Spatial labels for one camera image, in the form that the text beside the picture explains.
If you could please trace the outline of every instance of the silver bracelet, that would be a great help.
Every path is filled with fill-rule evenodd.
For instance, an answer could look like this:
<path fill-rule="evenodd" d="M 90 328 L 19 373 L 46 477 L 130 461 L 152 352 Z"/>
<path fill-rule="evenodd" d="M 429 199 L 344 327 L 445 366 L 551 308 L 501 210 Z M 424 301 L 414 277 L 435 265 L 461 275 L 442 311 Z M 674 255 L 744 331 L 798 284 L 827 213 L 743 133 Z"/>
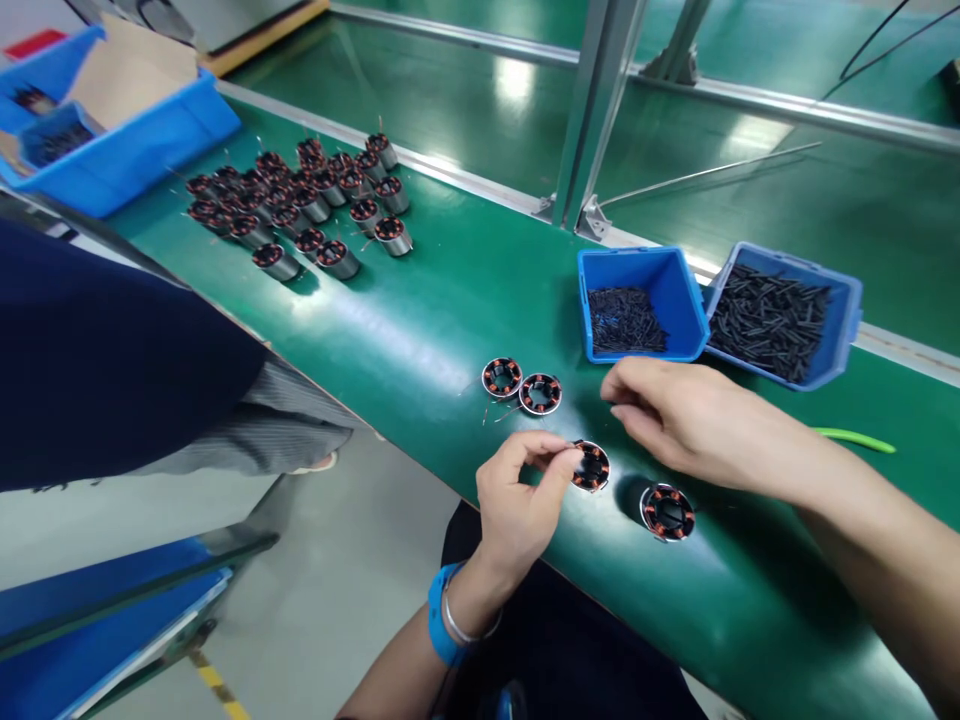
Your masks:
<path fill-rule="evenodd" d="M 500 612 L 497 613 L 497 621 L 493 624 L 493 627 L 490 628 L 483 637 L 470 637 L 463 630 L 457 627 L 457 624 L 453 621 L 453 615 L 450 614 L 450 600 L 447 598 L 447 593 L 443 593 L 443 613 L 447 616 L 447 623 L 450 625 L 450 629 L 453 630 L 453 634 L 460 639 L 464 645 L 470 645 L 471 643 L 477 643 L 481 640 L 486 640 L 488 637 L 493 635 L 497 631 L 497 628 L 500 627 L 500 621 L 503 619 L 503 608 L 500 608 Z"/>

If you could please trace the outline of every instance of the dark blue sleeve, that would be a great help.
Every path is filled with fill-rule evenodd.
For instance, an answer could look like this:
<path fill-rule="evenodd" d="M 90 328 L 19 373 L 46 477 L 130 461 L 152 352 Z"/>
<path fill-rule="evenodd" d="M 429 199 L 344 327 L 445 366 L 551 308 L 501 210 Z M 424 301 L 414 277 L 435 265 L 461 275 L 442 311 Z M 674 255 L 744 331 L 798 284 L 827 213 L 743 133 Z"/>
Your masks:
<path fill-rule="evenodd" d="M 0 220 L 0 491 L 120 475 L 189 445 L 266 350 L 194 293 Z"/>

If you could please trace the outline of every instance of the blue tray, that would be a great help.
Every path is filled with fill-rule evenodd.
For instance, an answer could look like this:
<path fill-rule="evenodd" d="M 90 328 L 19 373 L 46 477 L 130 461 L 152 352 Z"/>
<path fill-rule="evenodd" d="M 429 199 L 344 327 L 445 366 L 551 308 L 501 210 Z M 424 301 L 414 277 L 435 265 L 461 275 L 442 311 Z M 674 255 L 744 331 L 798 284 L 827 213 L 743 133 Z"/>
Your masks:
<path fill-rule="evenodd" d="M 87 28 L 0 73 L 0 130 L 21 140 L 24 133 L 29 137 L 40 118 L 13 101 L 15 92 L 32 85 L 60 103 L 103 37 L 102 27 Z M 201 70 L 196 82 L 30 177 L 20 177 L 0 157 L 0 176 L 18 192 L 43 193 L 92 217 L 105 217 L 168 177 L 168 167 L 183 165 L 240 127 L 215 83 Z M 54 112 L 83 116 L 69 105 Z"/>
<path fill-rule="evenodd" d="M 780 273 L 788 280 L 799 280 L 812 287 L 829 287 L 830 298 L 827 301 L 827 314 L 824 319 L 823 339 L 820 347 L 810 361 L 810 372 L 802 383 L 791 383 L 779 375 L 774 375 L 750 363 L 728 355 L 725 352 L 707 346 L 707 352 L 723 358 L 729 363 L 750 372 L 762 375 L 791 390 L 806 392 L 822 387 L 847 369 L 850 344 L 857 337 L 863 310 L 860 300 L 863 297 L 863 283 L 850 275 L 827 270 L 816 263 L 802 260 L 792 255 L 769 250 L 748 242 L 737 243 L 730 252 L 726 264 L 710 283 L 707 290 L 707 317 L 712 318 L 717 303 L 723 294 L 730 272 L 734 265 L 746 265 L 770 275 Z"/>
<path fill-rule="evenodd" d="M 703 352 L 710 326 L 703 311 L 700 286 L 693 279 L 683 251 L 674 247 L 581 250 L 580 305 L 583 309 L 583 346 L 595 364 L 615 363 L 631 355 L 692 362 Z M 604 288 L 638 287 L 650 294 L 657 320 L 668 334 L 662 353 L 595 353 L 587 293 Z"/>
<path fill-rule="evenodd" d="M 80 612 L 210 557 L 189 538 L 0 592 L 0 634 Z M 186 612 L 200 610 L 232 576 L 215 570 L 0 662 L 0 718 L 69 717 Z"/>

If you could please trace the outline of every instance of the human hand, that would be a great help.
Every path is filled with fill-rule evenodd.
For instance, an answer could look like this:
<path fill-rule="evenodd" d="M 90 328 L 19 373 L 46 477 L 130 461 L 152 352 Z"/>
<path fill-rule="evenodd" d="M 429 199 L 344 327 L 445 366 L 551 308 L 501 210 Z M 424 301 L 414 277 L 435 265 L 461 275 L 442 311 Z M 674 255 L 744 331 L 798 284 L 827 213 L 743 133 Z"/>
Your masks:
<path fill-rule="evenodd" d="M 557 529 L 563 495 L 583 453 L 558 435 L 514 433 L 477 470 L 483 539 L 474 555 L 498 581 L 516 585 L 543 554 Z M 536 487 L 520 483 L 520 468 L 543 471 Z"/>
<path fill-rule="evenodd" d="M 703 365 L 624 358 L 600 396 L 660 462 L 717 485 L 796 503 L 805 478 L 791 483 L 784 468 L 833 452 L 829 440 Z"/>

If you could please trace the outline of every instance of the blue wristband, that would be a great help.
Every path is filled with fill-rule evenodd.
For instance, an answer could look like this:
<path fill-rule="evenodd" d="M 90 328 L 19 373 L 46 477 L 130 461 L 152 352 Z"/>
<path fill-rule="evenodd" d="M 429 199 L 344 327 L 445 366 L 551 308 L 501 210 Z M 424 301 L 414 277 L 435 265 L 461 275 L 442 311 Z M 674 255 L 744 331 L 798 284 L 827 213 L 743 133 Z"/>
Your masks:
<path fill-rule="evenodd" d="M 429 605 L 430 642 L 433 643 L 433 649 L 436 651 L 444 665 L 451 668 L 458 668 L 469 654 L 468 647 L 457 645 L 456 641 L 450 637 L 447 632 L 447 626 L 443 623 L 443 591 L 450 583 L 450 579 L 460 572 L 463 563 L 457 565 L 446 565 L 440 568 L 440 572 L 433 579 L 430 585 L 430 594 L 427 596 Z"/>

